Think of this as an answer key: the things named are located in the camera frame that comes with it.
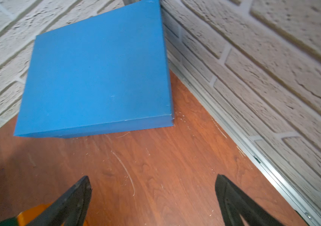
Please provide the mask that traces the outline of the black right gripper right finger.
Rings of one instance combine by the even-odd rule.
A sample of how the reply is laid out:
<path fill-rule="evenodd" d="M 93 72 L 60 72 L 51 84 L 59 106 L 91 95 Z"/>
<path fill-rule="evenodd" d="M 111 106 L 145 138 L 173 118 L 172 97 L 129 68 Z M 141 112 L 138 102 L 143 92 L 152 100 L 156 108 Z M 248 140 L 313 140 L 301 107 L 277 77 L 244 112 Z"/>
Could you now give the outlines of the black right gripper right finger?
<path fill-rule="evenodd" d="M 215 192 L 226 226 L 243 226 L 243 220 L 249 226 L 282 225 L 224 175 L 217 175 Z"/>

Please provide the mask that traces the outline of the blue shoebox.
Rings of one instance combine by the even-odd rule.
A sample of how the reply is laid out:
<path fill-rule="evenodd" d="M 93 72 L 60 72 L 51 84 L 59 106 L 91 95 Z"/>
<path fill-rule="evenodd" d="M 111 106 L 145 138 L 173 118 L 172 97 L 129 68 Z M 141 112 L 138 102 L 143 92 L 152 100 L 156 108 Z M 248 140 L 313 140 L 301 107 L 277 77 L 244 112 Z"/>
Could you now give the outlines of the blue shoebox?
<path fill-rule="evenodd" d="M 171 127 L 159 1 L 140 1 L 35 38 L 14 130 L 72 138 Z"/>

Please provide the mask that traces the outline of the green shoebox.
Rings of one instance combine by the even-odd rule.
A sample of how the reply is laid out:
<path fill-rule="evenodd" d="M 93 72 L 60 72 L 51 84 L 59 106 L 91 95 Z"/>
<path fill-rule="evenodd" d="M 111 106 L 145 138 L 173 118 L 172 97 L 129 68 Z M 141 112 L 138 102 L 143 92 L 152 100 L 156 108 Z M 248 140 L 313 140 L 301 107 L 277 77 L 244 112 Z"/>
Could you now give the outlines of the green shoebox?
<path fill-rule="evenodd" d="M 0 221 L 0 226 L 19 226 L 19 223 L 17 218 L 13 217 Z"/>

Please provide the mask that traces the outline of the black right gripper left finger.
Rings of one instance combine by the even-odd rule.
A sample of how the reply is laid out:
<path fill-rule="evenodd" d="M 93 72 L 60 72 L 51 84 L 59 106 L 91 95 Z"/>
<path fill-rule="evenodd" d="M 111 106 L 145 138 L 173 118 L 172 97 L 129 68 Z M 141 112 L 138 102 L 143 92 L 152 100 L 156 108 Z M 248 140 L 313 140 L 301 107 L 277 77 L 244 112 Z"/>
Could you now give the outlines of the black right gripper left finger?
<path fill-rule="evenodd" d="M 89 177 L 84 176 L 28 225 L 82 226 L 91 196 L 92 187 Z"/>

